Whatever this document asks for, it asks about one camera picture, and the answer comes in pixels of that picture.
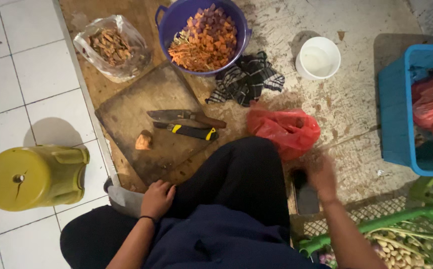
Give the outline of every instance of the black smartphone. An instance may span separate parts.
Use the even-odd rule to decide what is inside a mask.
[[[308,183],[308,176],[302,169],[291,174],[293,179],[294,200],[298,215],[319,213],[319,199],[316,190]]]

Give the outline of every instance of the person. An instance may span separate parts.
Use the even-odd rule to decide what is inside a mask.
[[[338,200],[330,159],[306,172],[339,268],[387,268]],[[327,268],[290,247],[289,228],[278,152],[270,140],[247,137],[220,147],[177,187],[151,184],[139,219],[108,205],[77,217],[60,247],[73,269]]]

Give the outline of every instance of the checkered cloth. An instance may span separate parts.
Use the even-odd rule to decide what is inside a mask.
[[[216,90],[205,99],[207,104],[235,99],[248,107],[249,101],[258,101],[263,89],[281,92],[284,85],[284,76],[271,68],[264,51],[241,56],[227,69],[218,72],[215,79]]]

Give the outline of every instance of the yellow plastic stool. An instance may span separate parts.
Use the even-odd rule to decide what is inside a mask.
[[[80,201],[90,155],[58,145],[15,147],[0,153],[0,209],[22,211]]]

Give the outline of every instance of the wooden cutting board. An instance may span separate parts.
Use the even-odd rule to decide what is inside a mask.
[[[160,64],[95,111],[100,123],[146,185],[157,181],[210,143],[153,128],[153,120],[147,111],[164,109],[201,111],[181,73],[169,62]],[[203,127],[188,120],[174,123]],[[136,138],[142,130],[153,133],[152,150],[135,149]]]

